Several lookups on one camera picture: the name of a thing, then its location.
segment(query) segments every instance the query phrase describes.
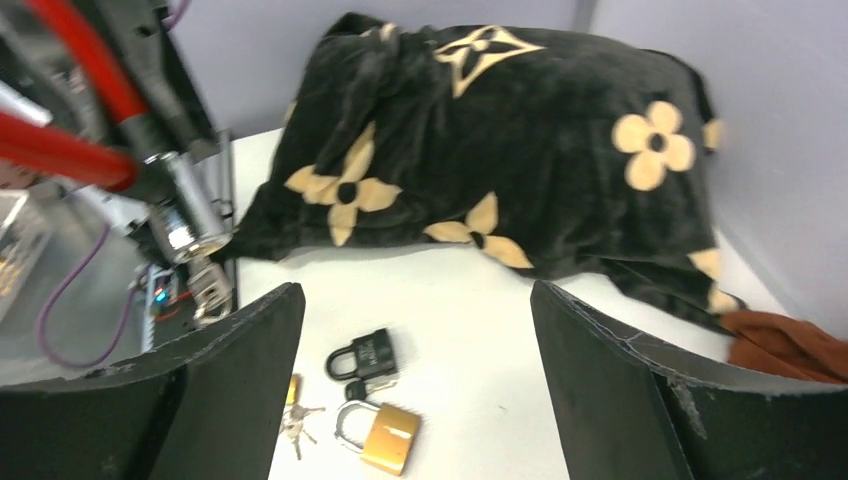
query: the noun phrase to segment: padlock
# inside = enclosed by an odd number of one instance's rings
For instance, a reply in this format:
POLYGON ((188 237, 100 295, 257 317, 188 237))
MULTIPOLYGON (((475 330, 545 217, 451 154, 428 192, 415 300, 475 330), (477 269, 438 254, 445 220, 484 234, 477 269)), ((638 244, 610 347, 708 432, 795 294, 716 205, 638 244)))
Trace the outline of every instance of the padlock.
POLYGON ((342 446, 358 453, 364 463, 399 477, 420 427, 421 417, 414 413, 385 403, 377 407, 361 400, 351 400, 339 407, 334 436, 342 446), (362 446, 342 433, 348 412, 355 408, 364 408, 377 414, 362 446))
POLYGON ((344 381, 359 378, 370 382, 380 377, 397 375, 397 362, 389 331, 381 328, 372 334, 355 338, 350 345, 342 347, 327 357, 324 365, 327 375, 333 380, 344 381), (339 373, 333 370, 333 362, 342 355, 352 354, 356 367, 350 372, 339 373))

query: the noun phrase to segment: padlock shackle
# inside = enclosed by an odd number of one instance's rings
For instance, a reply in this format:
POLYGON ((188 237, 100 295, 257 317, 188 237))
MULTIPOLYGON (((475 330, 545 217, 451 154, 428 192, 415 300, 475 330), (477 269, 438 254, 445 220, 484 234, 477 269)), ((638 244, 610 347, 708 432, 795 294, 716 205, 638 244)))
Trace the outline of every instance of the padlock shackle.
POLYGON ((344 382, 346 380, 353 380, 356 378, 356 369, 345 373, 339 373, 333 370, 333 362, 342 355, 348 354, 353 355, 353 345, 348 345, 347 347, 334 350, 333 353, 327 356, 327 361, 324 363, 324 371, 327 372, 328 377, 338 382, 344 382))
POLYGON ((351 410, 355 410, 357 408, 364 408, 365 410, 369 410, 375 413, 380 411, 380 409, 376 406, 371 405, 368 402, 363 402, 362 400, 349 400, 343 403, 342 406, 340 406, 339 409, 336 410, 336 431, 333 432, 333 437, 335 437, 336 441, 338 441, 346 449, 356 453, 357 455, 361 455, 364 450, 364 447, 353 443, 353 441, 345 437, 344 433, 342 433, 342 431, 344 430, 344 421, 347 418, 347 414, 351 410))

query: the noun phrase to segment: metal cylinder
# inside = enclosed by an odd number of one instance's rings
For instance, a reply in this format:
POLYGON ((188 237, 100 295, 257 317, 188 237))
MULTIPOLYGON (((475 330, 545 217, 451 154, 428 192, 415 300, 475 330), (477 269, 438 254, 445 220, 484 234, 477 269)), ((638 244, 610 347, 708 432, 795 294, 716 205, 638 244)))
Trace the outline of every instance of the metal cylinder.
POLYGON ((174 198, 150 206, 150 227, 166 258, 186 263, 226 245, 232 234, 212 208, 192 163, 174 152, 151 157, 150 162, 161 162, 176 184, 174 198))

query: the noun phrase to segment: red cable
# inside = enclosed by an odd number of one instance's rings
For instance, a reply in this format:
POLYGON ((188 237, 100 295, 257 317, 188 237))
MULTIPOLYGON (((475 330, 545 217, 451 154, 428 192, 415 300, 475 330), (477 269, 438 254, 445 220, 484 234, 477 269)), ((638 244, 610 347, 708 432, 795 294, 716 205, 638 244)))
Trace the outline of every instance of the red cable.
POLYGON ((164 322, 165 320, 173 317, 174 315, 176 315, 178 313, 180 313, 180 307, 179 306, 177 306, 177 308, 171 310, 168 313, 163 313, 162 315, 157 315, 157 316, 153 317, 153 321, 154 322, 164 322))
POLYGON ((73 5, 66 0, 28 0, 28 4, 82 66, 115 123, 147 113, 121 64, 73 5))
POLYGON ((189 290, 187 292, 183 292, 183 293, 177 295, 177 298, 168 302, 168 305, 174 305, 175 303, 179 302, 180 300, 185 300, 186 298, 191 298, 191 295, 192 295, 191 290, 189 290))
POLYGON ((51 127, 0 112, 0 158, 33 170, 120 192, 135 183, 132 158, 51 127))

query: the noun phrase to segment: light gray wall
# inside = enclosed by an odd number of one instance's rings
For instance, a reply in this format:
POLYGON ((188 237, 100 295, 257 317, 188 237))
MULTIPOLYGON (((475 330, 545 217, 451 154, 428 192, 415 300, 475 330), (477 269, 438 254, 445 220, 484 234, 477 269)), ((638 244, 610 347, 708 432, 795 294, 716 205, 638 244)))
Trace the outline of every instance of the light gray wall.
POLYGON ((502 24, 566 29, 578 0, 200 0, 174 30, 219 128, 279 128, 312 48, 348 11, 406 29, 502 24))
POLYGON ((706 75, 719 226, 793 315, 848 337, 848 2, 598 0, 591 31, 706 75))

